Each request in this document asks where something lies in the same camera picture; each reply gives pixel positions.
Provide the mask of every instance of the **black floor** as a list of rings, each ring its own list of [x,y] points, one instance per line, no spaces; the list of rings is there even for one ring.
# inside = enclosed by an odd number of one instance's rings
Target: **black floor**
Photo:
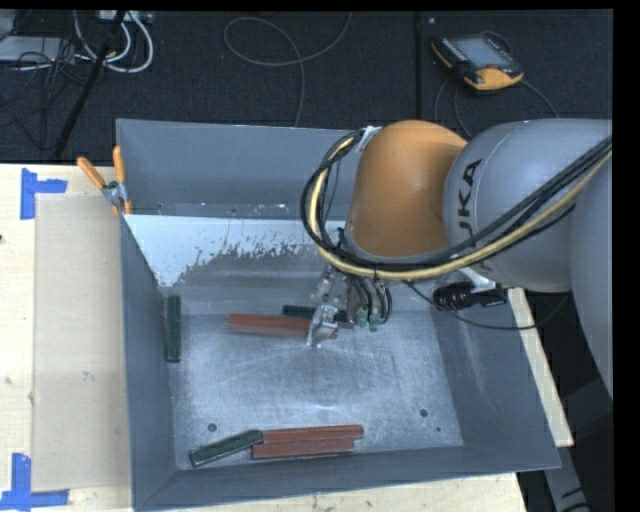
[[[16,34],[73,39],[70,12],[19,11]],[[84,103],[78,101],[93,69],[88,61],[61,58],[39,71],[0,62],[0,162],[70,163],[84,155],[110,164],[118,118],[335,129],[422,118],[467,139],[507,121],[612,118],[609,9],[153,14],[146,25],[154,45],[150,67],[101,70]],[[95,11],[80,11],[78,23],[97,52],[110,25],[97,21]],[[122,67],[140,66],[148,56],[142,32],[129,26],[135,59],[122,59]],[[430,39],[481,31],[499,36],[523,64],[526,85],[478,96],[447,82],[452,75]],[[124,44],[122,34],[112,42],[116,50]],[[562,295],[528,298],[542,318]],[[599,379],[571,297],[540,334],[561,398]],[[571,454],[590,510],[609,511],[613,412],[612,404],[599,407],[576,430]],[[519,477],[529,511],[554,510],[542,473]]]

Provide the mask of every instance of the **metal bracket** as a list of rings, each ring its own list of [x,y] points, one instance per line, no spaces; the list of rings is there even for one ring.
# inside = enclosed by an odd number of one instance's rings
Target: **metal bracket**
[[[331,337],[338,329],[335,321],[338,308],[329,304],[322,304],[316,308],[309,330],[307,331],[307,346],[318,347],[320,343]]]

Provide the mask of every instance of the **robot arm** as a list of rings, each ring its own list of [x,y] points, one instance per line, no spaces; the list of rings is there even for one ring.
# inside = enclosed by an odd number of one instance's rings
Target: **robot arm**
[[[425,121],[390,124],[362,152],[335,243],[324,231],[322,190],[363,134],[339,141],[303,194],[303,223],[333,268],[374,284],[460,270],[468,279],[452,295],[434,294],[454,309],[498,303],[507,287],[572,291],[592,347],[610,351],[610,121],[506,123],[469,143]],[[607,380],[610,370],[601,372]]]

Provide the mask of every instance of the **wooden table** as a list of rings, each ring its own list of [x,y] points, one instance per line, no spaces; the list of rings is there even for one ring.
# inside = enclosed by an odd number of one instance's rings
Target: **wooden table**
[[[20,220],[21,171],[67,181]],[[98,169],[107,181],[113,168]],[[0,490],[11,454],[32,459],[32,490],[71,489],[64,510],[131,509],[117,217],[75,166],[0,164]],[[520,325],[533,321],[510,290]],[[558,446],[571,446],[535,330],[523,331]],[[524,511],[515,474],[208,507],[250,511]]]

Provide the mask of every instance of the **white cable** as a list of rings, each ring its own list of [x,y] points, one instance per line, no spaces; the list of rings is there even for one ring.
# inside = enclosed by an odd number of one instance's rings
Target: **white cable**
[[[90,57],[86,57],[84,55],[76,55],[75,57],[78,59],[90,60],[92,62],[95,62],[96,59],[98,58],[98,55],[85,42],[82,32],[80,31],[80,25],[78,23],[78,11],[75,9],[73,10],[73,26],[76,31],[76,35],[78,36],[78,39],[80,39],[80,42],[82,43],[82,47],[90,56]],[[127,44],[124,50],[122,50],[122,52],[120,53],[120,55],[116,55],[115,57],[108,57],[107,59],[105,59],[107,62],[116,62],[124,58],[129,53],[129,50],[131,49],[131,34],[129,33],[129,29],[126,27],[124,23],[120,24],[120,28],[124,32],[124,36],[125,36],[125,39],[127,40]]]
[[[95,52],[93,52],[93,50],[91,50],[89,45],[85,43],[84,38],[82,37],[82,32],[80,31],[80,26],[78,24],[77,11],[74,10],[73,15],[74,15],[74,26],[75,26],[76,34],[80,39],[80,41],[82,42],[82,46],[84,47],[85,51],[91,56],[90,60],[95,62],[98,56],[95,54]],[[147,55],[147,59],[142,65],[136,68],[124,68],[124,67],[114,66],[113,64],[111,64],[112,62],[122,59],[130,51],[130,48],[131,48],[131,36],[129,34],[129,30],[125,27],[125,24],[123,22],[121,23],[121,27],[123,28],[125,32],[125,36],[127,38],[127,47],[125,48],[125,51],[123,51],[120,55],[109,58],[109,59],[105,59],[103,66],[111,71],[116,71],[118,73],[140,73],[141,71],[144,71],[145,69],[147,69],[153,62],[153,53],[154,53],[153,40],[151,39],[151,34],[149,34],[149,31],[144,26],[144,24],[140,21],[140,18],[138,16],[132,16],[131,13],[129,12],[127,12],[127,16],[129,17],[129,20],[133,21],[138,26],[138,28],[140,29],[140,31],[143,33],[145,37],[145,40],[147,42],[148,52],[149,52]]]

